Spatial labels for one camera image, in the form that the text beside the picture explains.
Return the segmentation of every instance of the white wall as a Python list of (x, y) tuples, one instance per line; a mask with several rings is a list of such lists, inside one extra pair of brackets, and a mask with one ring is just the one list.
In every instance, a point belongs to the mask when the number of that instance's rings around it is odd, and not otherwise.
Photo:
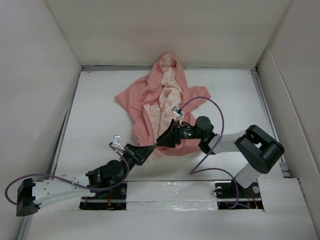
[(45, 0), (82, 65), (252, 68), (289, 0)]
[(1, 240), (16, 239), (22, 220), (5, 186), (47, 170), (80, 71), (43, 0), (0, 0)]
[(258, 73), (291, 175), (320, 233), (320, 1), (293, 0)]

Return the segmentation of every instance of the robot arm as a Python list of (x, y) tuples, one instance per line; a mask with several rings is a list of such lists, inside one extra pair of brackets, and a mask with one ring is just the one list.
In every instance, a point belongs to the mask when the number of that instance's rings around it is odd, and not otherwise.
[(209, 118), (200, 116), (195, 125), (171, 121), (169, 128), (157, 139), (157, 146), (175, 148), (182, 139), (200, 139), (199, 147), (205, 153), (219, 141), (211, 154), (241, 152), (247, 165), (235, 176), (235, 181), (248, 188), (261, 174), (267, 174), (284, 154), (284, 147), (256, 125), (237, 133), (219, 135), (213, 132)]
[[(129, 171), (136, 165), (141, 166), (155, 148), (155, 145), (125, 145), (123, 158), (128, 163)], [(94, 197), (95, 199), (108, 198), (113, 186), (124, 180), (127, 171), (128, 167), (122, 159), (121, 161), (111, 160), (106, 165), (86, 174), (73, 176), (69, 183), (62, 180), (35, 182), (32, 178), (27, 178), (21, 183), (17, 191), (16, 216), (32, 215), (38, 212), (40, 208), (47, 207), (50, 204), (83, 196)]]
[[(256, 125), (251, 125), (245, 131), (222, 136), (213, 130), (214, 126), (206, 116), (198, 117), (194, 126), (181, 119), (172, 120), (169, 128), (156, 140), (156, 145), (175, 148), (183, 139), (200, 139), (199, 147), (207, 154), (219, 141), (211, 154), (241, 152), (248, 161), (235, 177), (235, 181), (244, 189), (261, 174), (267, 174), (285, 151), (279, 142)], [(117, 138), (114, 138), (113, 146), (117, 145)], [(136, 165), (144, 164), (155, 148), (155, 145), (139, 147), (131, 144), (120, 147), (129, 171)], [(127, 175), (128, 167), (122, 159), (111, 160), (86, 174), (74, 176), (69, 183), (62, 180), (34, 182), (32, 178), (25, 179), (18, 188), (16, 215), (31, 215), (50, 204), (83, 196), (106, 199), (110, 196), (111, 189)]]

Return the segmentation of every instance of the cable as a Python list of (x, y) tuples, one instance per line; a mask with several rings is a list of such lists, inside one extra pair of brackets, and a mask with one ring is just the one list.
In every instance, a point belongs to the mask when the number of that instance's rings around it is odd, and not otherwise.
[(213, 145), (213, 147), (210, 149), (210, 151), (202, 158), (202, 160), (189, 172), (189, 175), (200, 173), (200, 172), (203, 172), (203, 171), (208, 171), (208, 170), (218, 170), (218, 171), (222, 171), (222, 172), (228, 174), (232, 178), (232, 180), (233, 180), (233, 182), (235, 184), (236, 200), (235, 200), (234, 205), (229, 207), (230, 209), (234, 209), (239, 204), (239, 195), (240, 195), (239, 187), (238, 187), (238, 184), (237, 184), (234, 176), (232, 176), (232, 174), (230, 172), (228, 172), (228, 171), (226, 171), (224, 169), (221, 169), (221, 168), (217, 168), (217, 167), (211, 167), (211, 168), (205, 168), (205, 169), (197, 170), (197, 168), (207, 159), (207, 157), (209, 157), (209, 155), (214, 151), (214, 149), (216, 148), (218, 143), (221, 141), (221, 138), (222, 138), (222, 136), (224, 134), (224, 131), (225, 131), (225, 118), (224, 118), (224, 114), (223, 114), (221, 108), (219, 107), (219, 105), (215, 101), (213, 101), (212, 99), (210, 99), (208, 97), (205, 97), (205, 96), (196, 96), (194, 98), (191, 98), (184, 105), (182, 105), (180, 110), (182, 110), (184, 107), (186, 107), (191, 101), (196, 100), (196, 99), (206, 99), (206, 100), (208, 100), (209, 102), (213, 103), (216, 106), (216, 108), (219, 110), (220, 115), (221, 115), (222, 126), (221, 126), (220, 136), (217, 139), (216, 143)]
[(249, 204), (251, 206), (251, 204), (250, 204), (250, 194), (248, 193), (246, 197), (248, 198), (248, 201), (246, 202), (246, 204), (247, 205)]
[(114, 189), (111, 191), (110, 197), (108, 198), (108, 203), (106, 205), (106, 210), (108, 210), (108, 208), (110, 207), (111, 203), (110, 200), (112, 199), (113, 195), (114, 195)]
[(84, 197), (84, 200), (85, 200), (85, 202), (84, 202), (83, 207), (85, 207), (85, 206), (87, 205), (87, 203), (88, 203), (88, 197), (87, 197), (87, 196), (85, 196), (85, 197)]
[(214, 193), (216, 193), (216, 192), (217, 192), (217, 190), (214, 190), (214, 191), (211, 193), (211, 195), (214, 196), (215, 198), (217, 198), (217, 195), (214, 195)]
[(54, 179), (58, 179), (58, 180), (61, 180), (61, 181), (64, 181), (68, 184), (73, 184), (74, 186), (78, 187), (78, 188), (82, 188), (82, 189), (87, 189), (87, 190), (90, 190), (92, 192), (102, 192), (102, 191), (108, 191), (110, 189), (113, 189), (121, 184), (124, 183), (124, 181), (126, 180), (126, 178), (128, 177), (129, 175), (129, 172), (130, 172), (130, 167), (129, 167), (129, 164), (127, 162), (127, 160), (124, 158), (124, 156), (122, 156), (118, 150), (116, 150), (113, 146), (112, 146), (112, 143), (109, 144), (109, 147), (115, 151), (116, 154), (118, 154), (122, 160), (124, 161), (126, 167), (127, 167), (127, 171), (126, 171), (126, 174), (124, 176), (124, 178), (118, 182), (117, 184), (115, 185), (112, 185), (112, 186), (109, 186), (109, 187), (103, 187), (103, 188), (96, 188), (96, 187), (87, 187), (87, 186), (83, 186), (83, 185), (80, 185), (78, 183), (74, 183), (68, 179), (65, 179), (63, 177), (60, 177), (60, 176), (55, 176), (55, 175), (52, 175), (52, 174), (47, 174), (47, 173), (31, 173), (31, 174), (27, 174), (27, 175), (24, 175), (24, 176), (21, 176), (21, 177), (18, 177), (17, 179), (13, 180), (12, 182), (9, 183), (9, 185), (5, 188), (4, 190), (4, 196), (5, 198), (8, 200), (9, 203), (13, 204), (13, 205), (17, 205), (16, 202), (12, 201), (8, 195), (8, 190), (9, 188), (14, 184), (16, 183), (17, 181), (21, 180), (21, 179), (25, 179), (25, 178), (29, 178), (29, 177), (35, 177), (35, 176), (41, 176), (41, 177), (46, 177), (46, 178), (54, 178)]
[(242, 204), (242, 203), (237, 203), (238, 206), (241, 206), (241, 207), (244, 207), (246, 209), (252, 209), (251, 207), (245, 205), (245, 204)]
[(255, 196), (252, 194), (252, 192), (251, 192), (251, 191), (249, 191), (249, 194), (253, 197), (254, 204), (255, 204), (255, 209), (258, 209), (258, 205), (257, 205), (257, 202), (256, 202), (256, 198), (255, 198)]
[(228, 174), (228, 175), (232, 178), (232, 180), (234, 181), (234, 184), (235, 184), (236, 199), (235, 199), (234, 205), (231, 206), (231, 207), (229, 207), (229, 208), (230, 208), (230, 209), (234, 209), (234, 208), (238, 205), (238, 203), (239, 203), (239, 195), (240, 195), (240, 193), (239, 193), (239, 187), (238, 187), (238, 184), (237, 184), (234, 176), (232, 176), (232, 174), (231, 174), (230, 172), (228, 172), (228, 171), (226, 171), (226, 170), (224, 170), (224, 169), (222, 169), (222, 168), (217, 168), (217, 167), (200, 169), (200, 170), (194, 171), (192, 174), (196, 174), (196, 173), (200, 173), (200, 172), (208, 171), (208, 170), (218, 170), (218, 171), (221, 171), (221, 172), (224, 172), (224, 173)]
[(192, 128), (191, 124), (188, 123), (188, 122), (185, 122), (185, 121), (181, 122), (181, 125), (182, 125), (182, 126), (185, 126), (185, 127), (190, 127), (190, 128)]
[(221, 141), (222, 135), (224, 134), (225, 131), (225, 118), (224, 118), (224, 114), (222, 113), (221, 108), (219, 107), (219, 105), (213, 101), (212, 99), (205, 97), (205, 96), (196, 96), (194, 98), (191, 98), (189, 101), (187, 101), (184, 105), (182, 105), (182, 107), (180, 108), (180, 110), (182, 110), (183, 108), (185, 108), (191, 101), (196, 100), (196, 99), (206, 99), (209, 102), (213, 103), (216, 108), (219, 110), (220, 115), (221, 115), (221, 121), (222, 121), (222, 126), (221, 126), (221, 133), (219, 138), (217, 139), (216, 143), (213, 145), (213, 147), (210, 149), (210, 151), (202, 158), (202, 160), (189, 172), (189, 175), (194, 174), (194, 171), (207, 159), (207, 157), (214, 151), (214, 149), (216, 148), (216, 146), (218, 145), (218, 143)]

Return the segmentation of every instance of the garment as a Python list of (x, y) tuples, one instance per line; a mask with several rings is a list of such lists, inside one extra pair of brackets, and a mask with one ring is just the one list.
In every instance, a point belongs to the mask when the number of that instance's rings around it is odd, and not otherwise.
[[(171, 119), (177, 119), (172, 108), (180, 108), (194, 97), (207, 97), (210, 94), (204, 86), (188, 88), (183, 67), (171, 54), (166, 54), (153, 65), (149, 75), (136, 80), (115, 99), (130, 114), (134, 121), (133, 134), (140, 146), (155, 144), (157, 138), (168, 128)], [(191, 111), (203, 104), (205, 99), (195, 99), (184, 109), (183, 121), (194, 125)], [(183, 140), (176, 148), (157, 147), (148, 160), (159, 159), (164, 155), (181, 156), (199, 149), (198, 139)]]

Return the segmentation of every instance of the small white clip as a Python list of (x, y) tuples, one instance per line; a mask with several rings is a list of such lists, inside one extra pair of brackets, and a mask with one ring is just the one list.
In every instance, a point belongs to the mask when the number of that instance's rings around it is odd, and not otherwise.
[(125, 149), (120, 145), (120, 136), (114, 135), (112, 140), (112, 146), (117, 149), (120, 153), (123, 153)]
[(183, 120), (184, 120), (184, 116), (185, 116), (184, 112), (181, 111), (181, 112), (179, 113), (179, 109), (178, 109), (176, 106), (174, 106), (174, 107), (172, 108), (172, 112), (173, 112), (174, 115), (176, 115), (176, 116), (178, 117), (179, 124), (181, 125), (181, 123), (182, 123)]

